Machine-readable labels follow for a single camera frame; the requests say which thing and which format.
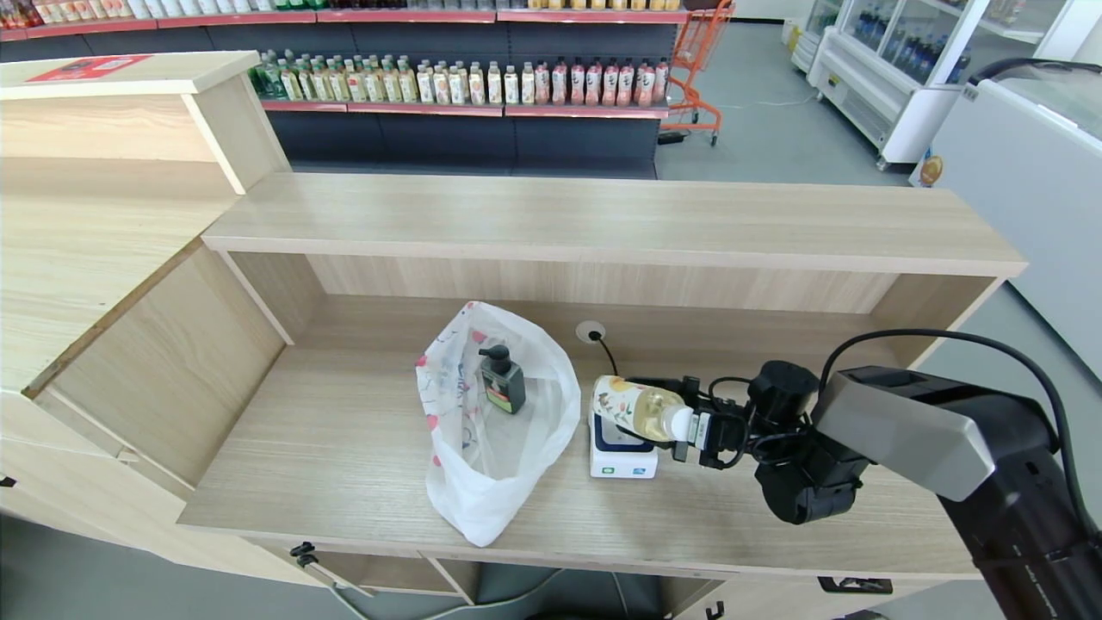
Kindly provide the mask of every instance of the black cable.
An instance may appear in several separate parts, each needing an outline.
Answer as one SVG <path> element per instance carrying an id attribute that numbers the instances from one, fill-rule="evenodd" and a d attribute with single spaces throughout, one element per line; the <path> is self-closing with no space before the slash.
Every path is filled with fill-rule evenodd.
<path id="1" fill-rule="evenodd" d="M 949 340 L 973 342 L 975 345 L 988 347 L 996 351 L 1002 351 L 1028 369 L 1029 372 L 1037 378 L 1037 382 L 1040 383 L 1040 387 L 1048 396 L 1049 404 L 1052 407 L 1052 417 L 1056 420 L 1057 439 L 1060 444 L 1060 460 L 1063 463 L 1065 483 L 1068 486 L 1068 494 L 1071 497 L 1071 509 L 1079 519 L 1079 523 L 1083 526 L 1083 530 L 1087 531 L 1088 536 L 1090 539 L 1098 536 L 1098 526 L 1094 525 L 1094 522 L 1090 518 L 1090 513 L 1087 512 L 1087 504 L 1083 502 L 1083 492 L 1079 488 L 1079 476 L 1076 474 L 1076 460 L 1072 455 L 1071 438 L 1069 437 L 1068 431 L 1068 415 L 1063 410 L 1063 401 L 1060 399 L 1060 393 L 1057 392 L 1056 385 L 1052 384 L 1052 380 L 1049 379 L 1048 374 L 1046 374 L 1039 366 L 1037 366 L 1037 362 L 1034 362 L 1028 356 L 1017 349 L 982 336 L 951 333 L 946 330 L 898 329 L 863 334 L 843 342 L 838 347 L 838 349 L 834 350 L 833 353 L 830 355 L 829 358 L 827 358 L 827 363 L 823 365 L 823 372 L 819 377 L 819 396 L 822 398 L 823 391 L 827 389 L 831 367 L 834 366 L 834 362 L 843 352 L 845 352 L 846 349 L 853 347 L 854 345 L 865 342 L 866 340 L 892 338 L 896 336 L 921 336 L 928 338 L 946 338 Z"/>
<path id="2" fill-rule="evenodd" d="M 616 369 L 616 360 L 613 359 L 613 352 L 608 350 L 608 346 L 605 345 L 605 339 L 601 338 L 597 334 L 597 338 L 593 338 L 593 335 L 597 333 L 590 333 L 590 339 L 597 341 L 597 345 L 605 350 L 605 356 L 608 356 L 608 363 L 613 366 L 613 374 L 619 377 L 619 370 Z"/>

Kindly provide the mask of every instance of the white plastic bag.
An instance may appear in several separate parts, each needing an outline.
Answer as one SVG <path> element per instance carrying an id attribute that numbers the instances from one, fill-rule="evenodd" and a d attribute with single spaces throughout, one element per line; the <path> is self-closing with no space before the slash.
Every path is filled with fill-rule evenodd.
<path id="1" fill-rule="evenodd" d="M 505 345 L 525 373 L 527 402 L 508 414 L 486 399 L 478 349 Z M 570 358 L 539 326 L 469 301 L 417 363 L 433 456 L 433 508 L 479 547 L 505 531 L 566 448 L 582 391 Z"/>

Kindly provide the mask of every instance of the white wall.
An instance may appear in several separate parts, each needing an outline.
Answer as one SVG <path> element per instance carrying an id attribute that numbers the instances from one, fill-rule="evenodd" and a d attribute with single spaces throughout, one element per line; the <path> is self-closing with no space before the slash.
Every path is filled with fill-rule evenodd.
<path id="1" fill-rule="evenodd" d="M 1102 20 L 1094 24 L 1094 30 L 1087 35 L 1083 45 L 1076 53 L 1077 61 L 1102 65 Z"/>

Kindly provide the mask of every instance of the cabinet door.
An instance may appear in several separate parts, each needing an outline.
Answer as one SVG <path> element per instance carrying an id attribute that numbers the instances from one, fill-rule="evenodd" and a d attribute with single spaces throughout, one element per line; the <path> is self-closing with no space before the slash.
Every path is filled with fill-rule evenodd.
<path id="1" fill-rule="evenodd" d="M 937 586 L 892 580 L 890 595 L 827 592 L 814 577 L 741 574 L 715 588 L 676 620 L 830 620 Z"/>

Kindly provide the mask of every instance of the shopping cart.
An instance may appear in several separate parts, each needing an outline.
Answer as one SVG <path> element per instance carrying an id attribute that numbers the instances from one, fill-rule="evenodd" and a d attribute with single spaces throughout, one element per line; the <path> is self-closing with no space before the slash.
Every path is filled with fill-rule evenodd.
<path id="1" fill-rule="evenodd" d="M 700 91 L 693 87 L 696 74 L 707 68 L 707 62 L 715 51 L 716 44 L 726 31 L 727 20 L 735 10 L 733 0 L 720 0 L 714 9 L 690 11 L 689 20 L 681 26 L 678 41 L 673 46 L 673 66 L 689 69 L 684 79 L 670 75 L 670 116 L 662 123 L 662 131 L 712 131 L 712 145 L 720 139 L 720 127 L 723 124 L 723 113 L 704 102 Z M 676 90 L 681 91 L 678 99 Z M 710 115 L 701 122 L 700 112 Z"/>

